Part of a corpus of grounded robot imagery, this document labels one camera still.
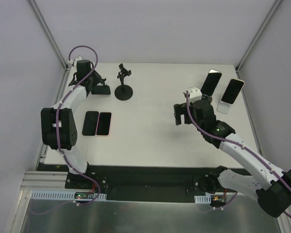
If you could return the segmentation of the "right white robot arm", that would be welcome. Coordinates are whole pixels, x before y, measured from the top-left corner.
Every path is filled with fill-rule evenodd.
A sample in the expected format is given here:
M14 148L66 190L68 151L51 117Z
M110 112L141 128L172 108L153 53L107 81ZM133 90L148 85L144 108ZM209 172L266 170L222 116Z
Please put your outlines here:
M291 205L291 170L284 171L249 148L232 127L216 118L208 99L175 104L174 117L176 125L193 124L207 142L249 172L248 176L240 175L219 166L218 174L209 178L211 190L226 188L240 192L257 201L272 217L286 212Z

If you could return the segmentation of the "silver-edged phone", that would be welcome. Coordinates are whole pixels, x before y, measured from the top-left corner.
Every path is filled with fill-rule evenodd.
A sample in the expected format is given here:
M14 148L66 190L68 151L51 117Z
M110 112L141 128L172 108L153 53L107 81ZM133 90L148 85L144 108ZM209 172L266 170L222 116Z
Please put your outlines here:
M222 73L215 69L210 69L208 75L201 87L201 93L205 96L211 97L220 81Z

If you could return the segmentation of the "black folding phone stand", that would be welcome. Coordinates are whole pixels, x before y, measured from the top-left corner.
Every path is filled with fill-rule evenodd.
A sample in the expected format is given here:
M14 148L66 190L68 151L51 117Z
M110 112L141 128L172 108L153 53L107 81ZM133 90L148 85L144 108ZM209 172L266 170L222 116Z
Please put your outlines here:
M110 87L106 84L106 79L101 79L100 84L94 85L91 91L92 95L110 95Z

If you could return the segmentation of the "black round-base phone stand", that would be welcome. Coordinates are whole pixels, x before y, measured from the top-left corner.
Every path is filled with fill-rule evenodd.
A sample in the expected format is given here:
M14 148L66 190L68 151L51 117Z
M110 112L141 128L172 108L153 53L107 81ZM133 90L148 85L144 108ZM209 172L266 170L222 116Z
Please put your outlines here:
M131 70L124 68L123 64L119 65L119 69L117 78L121 84L115 89L114 94L118 100L129 100L133 95L133 89L129 85L124 84L124 78L131 75Z

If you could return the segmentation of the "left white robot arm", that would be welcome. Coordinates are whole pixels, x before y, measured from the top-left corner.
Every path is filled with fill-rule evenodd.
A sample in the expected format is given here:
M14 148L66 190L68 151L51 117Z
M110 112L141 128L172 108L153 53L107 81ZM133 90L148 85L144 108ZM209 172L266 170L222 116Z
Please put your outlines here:
M41 131L43 144L61 155L69 172L78 174L77 185L87 189L92 185L93 177L86 173L88 163L76 146L78 132L74 113L101 78L95 78L95 66L89 60L76 61L75 68L66 95L52 107L41 110Z

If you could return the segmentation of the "pink-case phone front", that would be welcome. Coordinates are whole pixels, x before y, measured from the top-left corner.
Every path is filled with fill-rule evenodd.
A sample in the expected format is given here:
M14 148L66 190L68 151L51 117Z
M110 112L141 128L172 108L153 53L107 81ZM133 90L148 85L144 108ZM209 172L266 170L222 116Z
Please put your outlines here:
M110 133L112 113L101 112L98 117L96 135L97 136L108 136Z

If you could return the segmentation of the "black phone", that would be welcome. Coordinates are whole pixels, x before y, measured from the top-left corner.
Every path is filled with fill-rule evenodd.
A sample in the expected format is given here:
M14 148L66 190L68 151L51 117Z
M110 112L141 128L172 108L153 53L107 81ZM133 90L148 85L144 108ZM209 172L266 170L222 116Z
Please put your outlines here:
M98 111L88 111L85 114L82 135L84 136L95 136L97 129L99 112Z

